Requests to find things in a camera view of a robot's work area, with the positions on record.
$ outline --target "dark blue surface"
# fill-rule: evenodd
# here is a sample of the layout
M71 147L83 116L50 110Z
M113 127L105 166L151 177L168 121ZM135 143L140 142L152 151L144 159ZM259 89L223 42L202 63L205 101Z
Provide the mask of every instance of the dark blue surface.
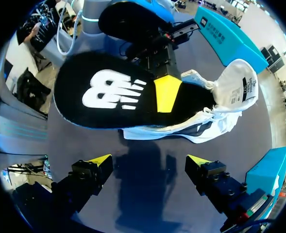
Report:
M178 14L175 20L190 17ZM224 70L199 32L194 32L175 54L181 72L195 69L214 81ZM257 103L243 112L231 132L202 144L178 136L126 141L117 130L89 130L70 124L53 103L48 138L50 168L56 182L77 160L112 154L113 174L100 194L92 196L78 214L86 226L107 233L218 233L226 217L196 191L185 173L186 156L220 160L235 179L243 182L246 172L271 148L269 116L260 90Z

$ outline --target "shoe tongue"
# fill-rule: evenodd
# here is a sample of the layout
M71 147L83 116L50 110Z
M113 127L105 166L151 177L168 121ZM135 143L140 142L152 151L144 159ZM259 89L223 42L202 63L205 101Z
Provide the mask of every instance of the shoe tongue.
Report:
M257 75L244 60L231 62L215 83L212 92L218 111L244 111L258 99Z

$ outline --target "black clothing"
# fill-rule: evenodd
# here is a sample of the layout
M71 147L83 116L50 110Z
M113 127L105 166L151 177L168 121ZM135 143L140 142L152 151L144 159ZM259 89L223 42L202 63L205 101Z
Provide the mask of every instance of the black clothing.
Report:
M37 36L33 37L30 42L37 52L43 50L57 32L60 18L55 5L55 0L45 0L36 6L28 20L17 30L17 42L19 45L32 32L35 24L41 22Z

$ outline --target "shoe label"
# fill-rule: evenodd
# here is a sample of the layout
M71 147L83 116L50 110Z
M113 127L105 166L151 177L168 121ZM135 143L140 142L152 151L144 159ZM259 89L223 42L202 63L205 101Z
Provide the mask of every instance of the shoe label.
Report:
M243 102L256 96L255 93L256 80L253 80L252 78L246 80L246 78L244 77L242 82L243 82L243 97L242 97L242 102Z
M244 77L242 80L243 89L239 87L238 89L234 90L230 96L230 104L234 104L236 102L244 102L252 97L256 96L255 87L256 81L250 78L248 81Z
M122 109L135 110L134 103L138 99L130 97L139 97L140 92L146 85L146 82L135 80L131 83L131 77L119 72L104 69L97 72L90 81L91 88L88 89L82 98L83 105L89 108L116 108L117 103L132 103L131 105L122 105Z

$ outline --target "window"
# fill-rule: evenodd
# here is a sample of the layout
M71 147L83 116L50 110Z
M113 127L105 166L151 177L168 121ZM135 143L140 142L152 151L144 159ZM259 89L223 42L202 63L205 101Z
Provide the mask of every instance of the window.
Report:
M234 6L234 7L236 6L236 4L237 4L237 1L233 1L233 2L231 3L231 5Z
M240 4L240 3L236 4L236 8L238 8L241 11L244 11L244 6L242 4Z

